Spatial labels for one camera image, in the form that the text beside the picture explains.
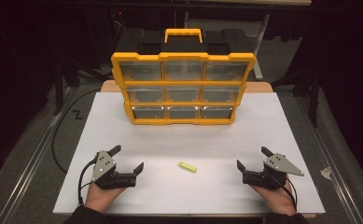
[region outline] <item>plastic drawer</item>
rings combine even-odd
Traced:
[[[196,119],[199,114],[197,106],[168,106],[169,119]]]
[[[197,102],[200,100],[200,86],[167,86],[166,100],[171,102]]]
[[[202,80],[203,63],[199,61],[164,62],[166,80]]]
[[[205,69],[205,80],[242,80],[244,70],[248,63],[208,62]]]
[[[231,106],[203,106],[201,119],[228,119],[232,109]]]
[[[132,106],[136,119],[164,119],[164,106]]]
[[[161,80],[160,62],[119,62],[125,80]]]
[[[238,86],[205,86],[202,98],[204,102],[235,102],[239,90]]]
[[[127,87],[129,99],[132,103],[163,102],[162,86],[129,86]]]

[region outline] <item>gray carpet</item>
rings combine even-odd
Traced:
[[[298,41],[282,43],[279,39],[264,41],[258,54],[259,64],[266,81],[273,81],[282,77],[292,60],[292,56],[298,46]],[[86,92],[100,88],[102,83],[90,77],[83,77],[81,86],[76,90],[73,100]],[[363,216],[363,173],[359,169],[356,160],[350,153],[337,124],[330,115],[330,110],[325,96],[320,92],[320,105],[318,107],[317,129],[312,128],[306,119],[303,109],[305,99],[292,96],[289,87],[277,90],[286,117],[292,132],[295,135],[303,158],[312,174],[312,178],[319,192],[320,198],[326,209],[324,215],[310,219],[311,224],[349,224],[347,210],[344,209],[342,200],[338,196],[333,181],[326,180],[320,170],[326,168],[328,163],[321,152],[321,145],[317,141],[315,133],[320,133],[325,145],[330,148],[339,171],[342,174],[346,186],[349,187],[354,196],[358,210]],[[83,131],[86,118],[91,109],[94,93],[81,98],[66,114],[63,123],[55,139],[55,152],[60,165],[67,169],[73,157],[81,132]],[[0,212],[5,206],[9,195],[17,185],[25,166],[32,157],[45,130],[50,125],[54,116],[54,90],[49,93],[49,103],[30,122],[15,146],[7,162],[0,171]],[[46,147],[46,153],[35,172],[34,178],[29,183],[29,188],[17,205],[9,223],[62,223],[67,216],[52,214],[52,209],[57,200],[60,187],[63,184],[65,174],[56,166],[50,152],[50,144]],[[121,223],[191,223],[194,220],[181,219],[127,219],[120,220]],[[207,222],[216,223],[218,219],[207,219]],[[227,219],[221,220],[227,223],[257,223],[256,220]]]

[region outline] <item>small yellow object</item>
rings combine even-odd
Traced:
[[[194,167],[194,166],[193,166],[193,165],[191,165],[191,164],[187,164],[187,163],[185,163],[185,162],[179,162],[177,165],[178,165],[178,166],[181,166],[181,167],[183,167],[183,168],[186,168],[186,169],[190,170],[190,171],[191,171],[191,172],[193,172],[193,173],[196,173],[196,172],[198,171],[198,168]]]

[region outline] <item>wire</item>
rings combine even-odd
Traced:
[[[291,184],[291,187],[294,189],[294,192],[295,192],[295,205],[297,205],[298,204],[298,194],[297,194],[297,190],[295,189],[295,187],[292,184],[291,180],[289,180],[288,178],[287,178],[287,180],[288,180],[289,184]]]
[[[81,187],[81,189],[83,189],[83,188],[85,188],[86,186],[88,186],[88,185],[90,185],[90,184],[92,184],[93,182],[89,182],[88,184],[84,184],[82,187]]]
[[[82,185],[82,178],[83,175],[85,174],[86,170],[88,170],[88,168],[93,165],[94,163],[96,163],[97,157],[95,157],[92,161],[88,162],[88,164],[86,164],[86,166],[83,168],[81,175],[79,176],[79,181],[78,181],[78,203],[79,205],[83,204],[83,198],[81,196],[81,190],[83,187],[81,187]]]
[[[289,192],[289,190],[288,189],[286,189],[286,187],[284,187],[284,185],[282,185],[280,182],[278,182],[278,180],[276,179],[276,178],[274,178],[274,176],[272,176],[271,174],[269,174],[268,173],[268,176],[272,179],[272,180],[274,180],[278,185],[279,185],[279,187],[280,188],[282,188],[285,192],[286,192],[286,194],[288,194],[289,195],[289,197],[291,198],[291,200],[292,200],[292,204],[294,205],[294,208],[295,208],[295,211],[297,211],[297,200],[295,200],[295,198],[294,198],[294,196],[292,195],[292,193],[291,192]],[[292,188],[294,189],[294,191],[295,191],[295,196],[297,197],[297,191],[295,190],[295,188],[294,188],[294,185],[291,183],[291,181],[289,181],[289,183],[291,184],[291,186],[292,186]]]
[[[57,135],[57,133],[58,133],[58,131],[59,131],[59,129],[60,129],[60,127],[61,127],[61,125],[62,125],[62,123],[63,123],[63,120],[64,120],[64,118],[65,118],[65,115],[67,115],[67,113],[70,111],[70,109],[71,109],[71,107],[73,107],[73,105],[74,104],[76,104],[80,99],[82,99],[84,96],[86,96],[86,95],[88,95],[88,94],[91,94],[91,93],[93,93],[93,92],[96,92],[96,91],[99,91],[100,89],[95,89],[95,90],[93,90],[93,91],[88,91],[88,92],[86,92],[86,93],[84,93],[84,94],[82,94],[81,96],[79,96],[70,106],[68,106],[68,108],[65,110],[65,113],[64,113],[64,115],[62,116],[62,118],[61,118],[61,120],[60,120],[60,122],[59,122],[59,125],[56,127],[56,130],[55,130],[55,132],[54,132],[54,135],[53,135],[53,137],[52,137],[52,141],[51,141],[51,144],[50,144],[50,147],[51,147],[51,151],[52,151],[52,156],[53,156],[53,159],[54,159],[54,161],[56,162],[56,165],[59,167],[59,169],[63,172],[63,173],[65,173],[65,174],[67,174],[67,171],[60,165],[60,163],[59,163],[59,161],[57,160],[57,158],[56,158],[56,154],[55,154],[55,148],[54,148],[54,143],[55,143],[55,138],[56,138],[56,135]]]

